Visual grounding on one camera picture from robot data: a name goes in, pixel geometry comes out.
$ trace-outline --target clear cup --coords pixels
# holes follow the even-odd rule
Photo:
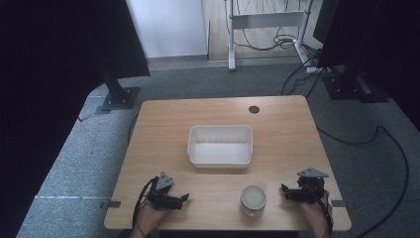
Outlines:
[[[242,210],[250,217],[258,217],[266,205],[265,192],[256,185],[247,186],[241,194]]]

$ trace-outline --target metal stand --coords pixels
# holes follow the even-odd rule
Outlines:
[[[304,12],[286,12],[286,13],[270,13],[258,15],[234,15],[234,1],[230,0],[230,15],[228,20],[230,41],[229,41],[229,70],[236,69],[235,64],[235,41],[234,30],[253,29],[253,28],[270,28],[270,27],[293,27],[299,26],[299,38],[296,40],[294,47],[304,66],[310,67],[311,64],[308,56],[302,49],[302,42],[308,25],[309,16],[311,14],[313,0],[308,0],[308,5]]]
[[[132,109],[136,97],[140,92],[139,87],[122,87],[117,79],[112,78],[105,65],[97,60],[98,72],[105,81],[109,93],[100,108],[101,111]]]
[[[333,100],[358,99],[362,103],[387,102],[389,95],[374,84],[369,84],[363,74],[349,80],[346,75],[323,77],[325,88]]]

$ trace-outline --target hole in table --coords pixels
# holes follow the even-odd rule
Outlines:
[[[253,114],[257,114],[260,112],[260,108],[257,106],[251,106],[248,110]]]

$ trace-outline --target wall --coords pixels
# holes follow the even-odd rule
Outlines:
[[[126,0],[146,58],[207,54],[200,0]]]

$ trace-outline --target black cable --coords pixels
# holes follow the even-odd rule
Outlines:
[[[368,233],[370,233],[372,230],[376,229],[380,224],[382,224],[385,220],[387,220],[394,213],[394,211],[399,206],[399,204],[402,201],[402,198],[405,195],[405,191],[407,190],[408,181],[409,181],[409,177],[410,177],[410,171],[409,171],[409,165],[408,165],[407,156],[405,155],[404,150],[402,149],[401,145],[399,145],[398,141],[395,140],[395,138],[385,128],[383,128],[381,126],[378,126],[378,128],[382,129],[389,136],[389,138],[391,138],[391,140],[398,147],[399,152],[402,154],[402,156],[404,158],[404,169],[405,169],[404,188],[402,189],[402,192],[401,192],[400,196],[398,197],[397,202],[392,207],[392,209],[381,220],[379,220],[374,226],[372,226],[371,228],[369,228],[368,230],[366,230],[364,233],[360,234],[358,236],[358,238],[359,237],[363,237],[363,236],[367,235]]]
[[[330,137],[330,138],[332,138],[332,139],[334,139],[338,142],[341,142],[341,143],[344,143],[344,144],[347,144],[347,145],[352,145],[352,146],[364,146],[364,145],[367,145],[367,144],[371,143],[374,140],[374,138],[376,138],[377,133],[379,132],[379,128],[381,128],[381,126],[377,126],[373,136],[365,142],[350,142],[350,141],[345,141],[345,140],[339,139],[335,136],[332,136],[331,134],[328,134],[327,132],[325,132],[324,130],[319,128],[318,126],[316,127],[316,129],[318,129],[318,131],[320,131],[322,134],[324,134],[324,135],[326,135],[326,136],[328,136],[328,137]]]
[[[287,80],[285,81],[285,83],[283,84],[283,87],[281,88],[280,91],[280,95],[283,95],[283,91],[284,91],[284,87],[286,86],[287,82],[290,80],[290,78],[297,73],[307,62],[309,62],[310,60],[312,60],[315,57],[309,58],[307,61],[305,61],[303,64],[300,65],[299,68],[297,68],[293,73],[290,74],[290,76],[287,78]]]
[[[294,92],[297,86],[304,85],[306,83],[306,80],[308,80],[310,77],[312,77],[314,73],[310,73],[306,75],[304,78],[296,79],[293,83],[293,88],[287,92],[285,95],[290,95],[290,93]]]
[[[312,196],[315,197],[315,200],[321,206],[322,211],[324,211],[324,216],[325,216],[325,219],[327,220],[327,223],[328,223],[328,233],[330,234],[330,237],[332,237],[332,234],[333,234],[333,217],[331,216],[330,212],[328,211],[328,207],[315,194],[315,192],[311,188],[309,188],[309,186],[307,184],[304,185],[303,187],[305,187],[309,192],[311,192]]]
[[[273,9],[271,9],[271,7],[269,7],[268,0],[265,0],[265,4],[266,4],[266,7],[269,9],[269,11],[270,11],[271,13],[274,13],[274,12],[275,12]]]
[[[129,133],[127,135],[127,145],[130,145],[130,139],[133,133],[133,126],[134,126],[134,122],[136,121],[136,119],[139,117],[139,114],[137,114],[133,119],[132,122],[130,123],[130,127],[129,127]]]
[[[309,89],[308,94],[306,94],[305,98],[307,99],[309,95],[311,95],[311,92],[314,90],[316,83],[318,82],[319,77],[321,76],[321,73],[324,71],[324,68],[321,69],[318,76],[316,77],[314,83],[312,84],[311,89]]]
[[[245,8],[245,11],[244,11],[244,14],[247,12],[247,9],[248,9],[248,6],[250,5],[250,3],[251,3],[251,0],[250,1],[248,1],[248,3],[247,3],[247,7]]]
[[[143,187],[142,192],[140,192],[139,199],[136,202],[136,206],[135,206],[134,212],[133,212],[133,220],[132,220],[133,229],[134,229],[134,227],[136,226],[136,223],[137,223],[137,213],[139,213],[140,205],[142,204],[142,200],[143,200],[143,197],[145,196],[146,189],[148,189],[149,185],[153,181],[156,181],[157,179],[158,179],[158,177],[154,177],[151,180],[149,180],[148,183],[146,183],[146,185]]]
[[[410,178],[410,171],[409,171],[409,165],[408,165],[407,156],[405,155],[404,150],[402,149],[401,145],[399,145],[398,141],[384,127],[382,127],[382,126],[377,126],[376,127],[376,130],[374,132],[374,135],[369,140],[367,140],[365,142],[359,142],[359,143],[345,141],[345,140],[339,139],[337,137],[331,136],[330,134],[326,133],[325,131],[323,131],[319,127],[317,127],[317,129],[318,129],[318,131],[322,132],[324,135],[326,135],[326,136],[328,136],[328,137],[330,137],[330,138],[332,138],[332,139],[334,139],[334,140],[336,140],[338,142],[341,142],[341,143],[344,143],[344,144],[348,144],[348,145],[353,145],[353,146],[363,146],[363,145],[369,144],[370,142],[372,142],[376,138],[379,129],[381,129],[395,143],[395,145],[398,147],[398,150],[399,150],[399,152],[401,153],[401,155],[402,155],[402,157],[404,159],[404,170],[405,170],[404,187],[402,189],[401,194],[398,197],[397,202],[392,207],[392,209],[382,219],[380,219],[378,222],[376,222],[376,224],[374,226],[372,226],[371,228],[369,228],[368,230],[366,230],[365,232],[363,232],[362,234],[360,234],[358,236],[358,238],[359,237],[363,237],[363,236],[369,234],[372,230],[376,229],[380,224],[382,224],[383,222],[385,222],[395,212],[396,208],[401,203],[401,201],[402,201],[402,199],[403,199],[403,197],[405,195],[405,192],[407,190],[408,182],[409,182],[409,178]]]
[[[287,12],[288,0],[284,0],[284,12]]]
[[[322,52],[322,49],[318,49],[318,50],[316,50],[316,49],[314,49],[314,48],[311,48],[310,46],[308,46],[308,45],[306,45],[306,44],[304,44],[304,43],[302,43],[302,46],[305,48],[305,50],[308,52],[308,54],[310,54],[310,55],[318,55],[318,54],[321,54],[321,52]]]
[[[238,14],[241,14],[241,10],[239,8],[239,2],[238,2],[238,0],[236,1],[236,5],[237,5],[237,9],[238,9]],[[228,25],[228,9],[227,9],[227,5],[226,5],[226,0],[225,0],[225,20],[226,20],[226,29],[228,31],[228,34],[231,35],[231,32],[229,31],[229,25]],[[277,30],[277,32],[275,34],[275,37],[273,38],[274,45],[272,47],[268,47],[268,48],[254,47],[250,43],[250,41],[248,40],[247,34],[245,33],[245,29],[243,29],[242,31],[244,33],[245,40],[247,41],[247,45],[238,44],[236,42],[234,42],[234,44],[237,45],[237,46],[239,46],[239,47],[248,47],[248,48],[251,48],[251,49],[256,50],[256,51],[270,51],[270,50],[272,50],[274,48],[277,48],[277,47],[281,47],[283,49],[292,48],[294,46],[294,42],[295,42],[295,40],[297,40],[297,38],[295,36],[292,36],[292,35],[279,34],[280,29],[281,28],[279,28]]]
[[[274,0],[271,0],[272,9],[274,9],[274,12],[277,12],[277,4],[275,4]]]

